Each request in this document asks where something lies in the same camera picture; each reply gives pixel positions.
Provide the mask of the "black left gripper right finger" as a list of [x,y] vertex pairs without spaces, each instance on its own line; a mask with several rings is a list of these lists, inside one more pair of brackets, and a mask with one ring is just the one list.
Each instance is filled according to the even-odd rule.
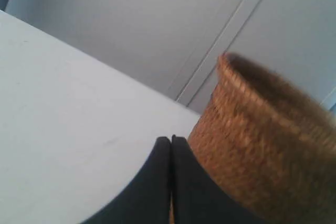
[[172,136],[171,168],[175,223],[263,222],[216,185],[184,137]]

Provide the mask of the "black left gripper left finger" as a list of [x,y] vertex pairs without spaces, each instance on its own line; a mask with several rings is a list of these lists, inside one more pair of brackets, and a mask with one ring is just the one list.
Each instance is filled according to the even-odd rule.
[[158,137],[136,176],[84,223],[169,223],[171,142]]

